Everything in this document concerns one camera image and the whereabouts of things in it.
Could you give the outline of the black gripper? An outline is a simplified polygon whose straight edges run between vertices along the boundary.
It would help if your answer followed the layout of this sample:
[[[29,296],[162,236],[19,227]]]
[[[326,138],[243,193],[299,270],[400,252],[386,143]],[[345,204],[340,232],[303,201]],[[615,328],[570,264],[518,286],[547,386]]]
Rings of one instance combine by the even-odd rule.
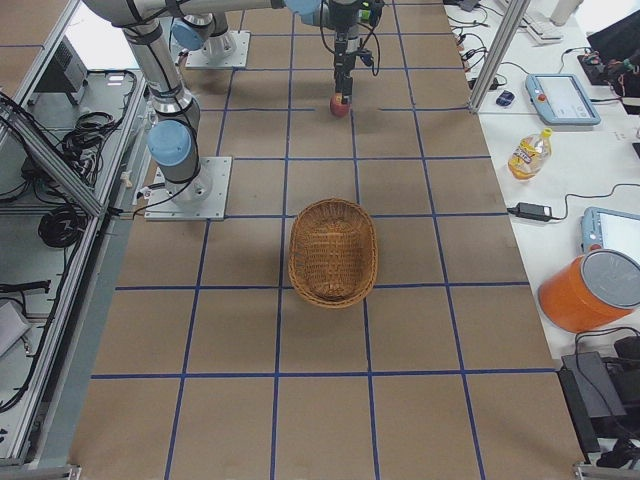
[[[334,96],[342,97],[343,103],[350,103],[353,90],[353,79],[350,75],[355,66],[360,30],[357,21],[346,22],[333,19],[331,27],[335,32]]]

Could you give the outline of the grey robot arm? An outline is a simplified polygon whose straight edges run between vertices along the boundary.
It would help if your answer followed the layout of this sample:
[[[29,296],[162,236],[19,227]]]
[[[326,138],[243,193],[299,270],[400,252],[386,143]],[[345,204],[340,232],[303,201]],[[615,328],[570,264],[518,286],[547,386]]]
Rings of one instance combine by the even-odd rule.
[[[321,60],[331,63],[333,92],[329,109],[336,117],[345,116],[352,106],[352,77],[356,62],[374,64],[367,49],[369,37],[361,31],[369,27],[362,13],[368,1],[296,1],[290,8],[252,8],[248,1],[234,1],[221,12],[173,16],[169,23],[169,50],[180,67],[200,70],[242,70],[267,72],[295,70],[304,64],[297,60],[297,39],[305,53],[311,41],[318,40]]]
[[[172,35],[185,49],[200,50],[212,38],[227,40],[228,12],[288,8],[306,15],[317,1],[87,1],[100,18],[120,29],[151,94],[157,122],[147,147],[159,167],[164,189],[142,211],[150,220],[201,220],[224,217],[232,159],[202,157],[197,130],[200,106],[175,65],[160,24],[175,20]]]

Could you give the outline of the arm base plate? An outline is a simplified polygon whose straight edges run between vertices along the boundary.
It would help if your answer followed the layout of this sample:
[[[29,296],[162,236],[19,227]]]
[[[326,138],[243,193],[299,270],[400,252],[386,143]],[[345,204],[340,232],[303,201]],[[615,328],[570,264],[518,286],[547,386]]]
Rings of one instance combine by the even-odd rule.
[[[244,69],[247,65],[251,33],[229,30],[210,37],[203,47],[191,51],[185,63],[192,70]]]
[[[187,186],[166,183],[159,167],[155,182],[163,183],[148,196],[151,206],[143,211],[150,221],[222,221],[226,213],[232,158],[201,157],[198,176]]]

